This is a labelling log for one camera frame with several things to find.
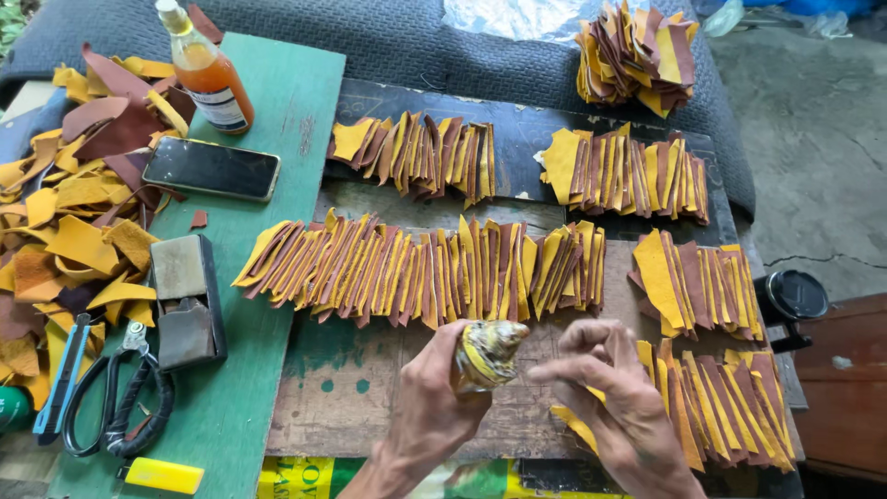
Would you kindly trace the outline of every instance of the yellow lighter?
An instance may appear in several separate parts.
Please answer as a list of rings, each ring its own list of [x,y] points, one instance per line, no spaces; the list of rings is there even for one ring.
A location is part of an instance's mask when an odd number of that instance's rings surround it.
[[[117,471],[117,478],[133,485],[194,494],[203,479],[203,470],[184,464],[137,457],[128,459],[121,466]]]

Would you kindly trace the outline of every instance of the hand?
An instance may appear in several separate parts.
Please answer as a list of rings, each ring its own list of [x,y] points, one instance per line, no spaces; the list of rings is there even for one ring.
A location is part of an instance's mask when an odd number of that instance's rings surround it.
[[[458,398],[450,386],[456,342],[471,321],[442,326],[400,370],[400,390],[388,437],[373,446],[340,498],[404,497],[435,467],[471,440],[492,403],[491,393]]]
[[[567,357],[527,374],[537,383],[553,383],[554,395],[588,425],[600,461],[625,492],[638,499],[704,498],[662,396],[638,360],[634,333],[620,321],[575,321],[558,346]],[[607,406],[585,386],[603,391]]]

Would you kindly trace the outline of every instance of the bottle label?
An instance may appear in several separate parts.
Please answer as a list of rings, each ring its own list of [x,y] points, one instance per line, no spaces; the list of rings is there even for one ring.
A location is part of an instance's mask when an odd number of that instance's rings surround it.
[[[217,129],[234,131],[247,126],[247,118],[243,115],[243,111],[240,111],[231,87],[219,91],[187,90],[187,92],[191,94],[191,99],[209,124]]]

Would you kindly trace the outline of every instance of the green wooden board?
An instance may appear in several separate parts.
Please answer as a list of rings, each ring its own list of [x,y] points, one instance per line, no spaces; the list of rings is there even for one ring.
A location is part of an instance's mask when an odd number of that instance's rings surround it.
[[[174,375],[175,410],[166,431],[143,456],[206,470],[194,497],[240,499],[255,494],[293,309],[271,309],[263,298],[246,300],[240,296],[241,289],[229,284],[246,262],[259,232],[280,220],[311,218],[345,56],[236,33],[225,35],[222,49],[252,99],[255,123],[246,134],[230,137],[215,131],[197,113],[189,136],[278,154],[280,176],[267,204],[189,194],[183,203],[171,202],[153,222],[151,232],[170,239],[189,233],[195,209],[209,213],[209,225],[202,233],[213,244],[229,356],[224,363]],[[121,340],[120,331],[109,336],[105,353],[110,354]],[[129,378],[136,362],[130,364],[121,370],[121,380]],[[97,380],[86,395],[78,416],[81,440],[96,434],[98,392],[103,383],[104,378]],[[155,401],[145,398],[145,404],[154,407]],[[130,428],[142,418],[136,413]],[[114,477],[120,463],[104,450],[81,459],[63,454],[48,496],[190,497],[123,485]]]

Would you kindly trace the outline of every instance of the phone screen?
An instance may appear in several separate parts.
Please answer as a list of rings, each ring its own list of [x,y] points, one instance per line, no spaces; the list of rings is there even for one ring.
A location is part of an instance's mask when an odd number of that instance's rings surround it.
[[[163,137],[145,167],[156,184],[266,199],[277,180],[279,158],[270,154]]]

